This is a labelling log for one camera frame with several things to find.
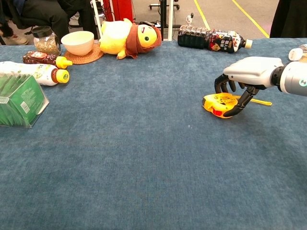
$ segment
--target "shoe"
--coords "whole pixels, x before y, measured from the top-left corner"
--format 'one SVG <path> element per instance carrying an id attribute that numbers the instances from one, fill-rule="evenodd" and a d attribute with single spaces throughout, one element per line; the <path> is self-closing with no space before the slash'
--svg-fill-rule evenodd
<path id="1" fill-rule="evenodd" d="M 13 36 L 6 38 L 18 45 L 26 45 L 29 42 L 28 39 L 23 35 L 13 34 Z"/>

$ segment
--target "black bottle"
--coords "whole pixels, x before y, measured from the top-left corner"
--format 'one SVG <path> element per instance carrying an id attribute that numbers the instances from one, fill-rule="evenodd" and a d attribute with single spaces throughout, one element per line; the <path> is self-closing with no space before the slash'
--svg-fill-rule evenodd
<path id="1" fill-rule="evenodd" d="M 234 31 L 207 30 L 202 27 L 182 25 L 178 32 L 178 45 L 184 47 L 208 49 L 235 53 L 240 48 L 250 49 L 252 40 L 244 40 Z"/>

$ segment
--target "plush duck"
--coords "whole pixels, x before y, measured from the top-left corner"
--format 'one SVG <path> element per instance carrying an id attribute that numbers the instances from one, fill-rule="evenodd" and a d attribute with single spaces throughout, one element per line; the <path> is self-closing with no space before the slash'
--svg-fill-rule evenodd
<path id="1" fill-rule="evenodd" d="M 161 45 L 161 32 L 156 27 L 136 25 L 129 19 L 103 22 L 100 50 L 106 54 L 117 55 L 117 59 L 126 56 L 137 58 L 138 53 L 147 53 Z"/>

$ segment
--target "white bowl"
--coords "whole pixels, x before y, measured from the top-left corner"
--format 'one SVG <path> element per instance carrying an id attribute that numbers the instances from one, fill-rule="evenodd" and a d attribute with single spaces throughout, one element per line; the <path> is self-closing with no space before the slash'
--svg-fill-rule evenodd
<path id="1" fill-rule="evenodd" d="M 89 31 L 76 31 L 62 37 L 61 42 L 68 52 L 83 56 L 93 49 L 94 34 Z"/>

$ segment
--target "yellow floor line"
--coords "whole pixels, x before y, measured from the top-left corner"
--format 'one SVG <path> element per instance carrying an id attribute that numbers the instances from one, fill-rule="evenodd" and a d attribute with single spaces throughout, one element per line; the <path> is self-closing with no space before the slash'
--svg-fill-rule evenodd
<path id="1" fill-rule="evenodd" d="M 236 2 L 236 0 L 232 0 L 232 2 L 255 24 L 255 26 L 266 36 L 269 38 L 270 36 L 265 32 L 265 30 Z"/>
<path id="2" fill-rule="evenodd" d="M 194 2 L 195 2 L 195 5 L 196 5 L 196 7 L 197 7 L 199 13 L 201 14 L 201 18 L 202 18 L 202 20 L 203 20 L 203 23 L 205 23 L 206 28 L 207 28 L 208 30 L 210 30 L 210 26 L 209 26 L 209 24 L 208 24 L 208 22 L 207 22 L 207 20 L 206 20 L 205 15 L 203 15 L 203 12 L 201 11 L 201 8 L 200 8 L 200 6 L 199 6 L 197 0 L 194 0 Z"/>

